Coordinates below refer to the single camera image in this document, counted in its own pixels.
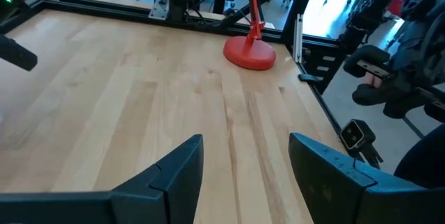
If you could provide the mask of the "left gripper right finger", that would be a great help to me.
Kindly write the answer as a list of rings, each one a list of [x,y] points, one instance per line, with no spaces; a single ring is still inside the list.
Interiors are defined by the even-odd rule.
[[[443,189],[425,189],[299,133],[289,136],[289,157],[315,223],[444,222]]]

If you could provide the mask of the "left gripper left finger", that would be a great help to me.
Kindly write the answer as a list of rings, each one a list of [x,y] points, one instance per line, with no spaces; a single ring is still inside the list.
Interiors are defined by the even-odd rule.
[[[196,134],[110,191],[3,193],[1,222],[192,223],[203,167],[203,137]]]

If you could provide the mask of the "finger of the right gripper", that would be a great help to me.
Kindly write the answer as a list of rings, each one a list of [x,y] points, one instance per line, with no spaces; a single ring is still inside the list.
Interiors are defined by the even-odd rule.
[[[1,58],[26,71],[31,71],[38,63],[38,57],[13,39],[1,35]]]

